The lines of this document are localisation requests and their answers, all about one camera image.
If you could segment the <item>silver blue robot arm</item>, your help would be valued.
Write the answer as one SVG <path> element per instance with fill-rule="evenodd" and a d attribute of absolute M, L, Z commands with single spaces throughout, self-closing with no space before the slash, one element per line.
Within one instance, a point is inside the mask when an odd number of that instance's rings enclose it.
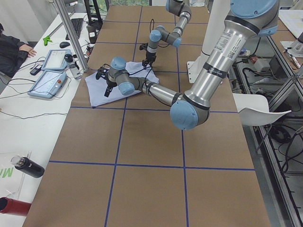
<path fill-rule="evenodd" d="M 141 44 L 139 47 L 140 50 L 145 50 L 146 52 L 145 59 L 142 60 L 142 66 L 144 68 L 151 66 L 155 62 L 160 41 L 176 48 L 180 46 L 182 34 L 192 18 L 191 8 L 182 0 L 168 0 L 166 2 L 166 10 L 179 17 L 179 20 L 171 31 L 168 31 L 162 25 L 150 31 L 149 41 Z"/>
<path fill-rule="evenodd" d="M 105 96 L 117 87 L 127 96 L 139 90 L 170 107 L 170 118 L 182 130 L 203 124 L 209 116 L 210 99 L 227 76 L 246 41 L 259 36 L 269 36 L 277 30 L 279 1 L 232 0 L 224 18 L 224 30 L 192 87 L 178 93 L 149 81 L 145 77 L 132 77 L 126 70 L 122 57 L 115 57 L 105 71 L 107 88 Z"/>

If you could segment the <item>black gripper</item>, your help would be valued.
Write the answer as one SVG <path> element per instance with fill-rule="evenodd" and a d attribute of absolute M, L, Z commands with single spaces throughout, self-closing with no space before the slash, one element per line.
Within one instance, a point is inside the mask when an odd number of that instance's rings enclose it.
<path fill-rule="evenodd" d="M 142 60 L 142 66 L 144 69 L 147 68 L 147 63 L 148 65 L 152 68 L 153 67 L 153 63 L 156 60 L 156 53 L 155 52 L 146 52 L 146 59 Z"/>
<path fill-rule="evenodd" d="M 109 97 L 111 93 L 111 88 L 117 87 L 117 83 L 112 82 L 109 78 L 107 78 L 106 81 L 107 81 L 107 88 L 105 90 L 104 96 Z"/>

